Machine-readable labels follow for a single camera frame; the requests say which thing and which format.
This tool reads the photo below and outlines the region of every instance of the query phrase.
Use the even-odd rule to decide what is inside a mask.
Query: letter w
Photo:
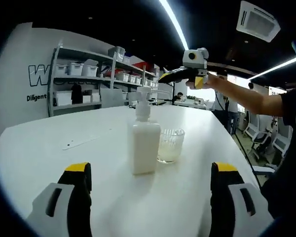
[[[43,64],[29,65],[29,79],[31,86],[37,86],[38,82],[41,85],[47,85],[50,65],[45,66]]]

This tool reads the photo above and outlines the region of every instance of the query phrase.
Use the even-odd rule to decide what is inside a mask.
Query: ceiling vent
[[[241,1],[237,31],[271,42],[280,30],[274,16],[247,1]]]

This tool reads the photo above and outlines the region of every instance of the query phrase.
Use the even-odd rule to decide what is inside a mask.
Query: pump dispenser
[[[136,105],[136,120],[128,124],[128,158],[133,174],[154,172],[157,164],[161,128],[150,122],[150,106],[147,96],[149,87],[137,88],[139,103]]]

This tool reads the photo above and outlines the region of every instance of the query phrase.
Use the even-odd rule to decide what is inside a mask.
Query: glass cup
[[[162,130],[157,160],[164,164],[176,162],[181,154],[184,135],[180,128]]]

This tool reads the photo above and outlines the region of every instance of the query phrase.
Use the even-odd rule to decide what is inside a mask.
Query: white table
[[[206,105],[194,104],[194,102],[190,101],[175,101],[174,105],[183,106],[183,107],[190,107],[190,108],[197,108],[197,109],[206,109]]]
[[[16,211],[27,218],[34,198],[56,183],[67,166],[84,161],[92,167],[93,236],[195,237],[200,226],[207,235],[214,161],[236,166],[243,180],[258,188],[247,161],[215,116],[178,106],[154,106],[151,118],[163,128],[186,132],[180,161],[158,164],[155,174],[133,176],[126,124],[134,117],[134,109],[115,107],[7,128],[0,137],[0,184]]]

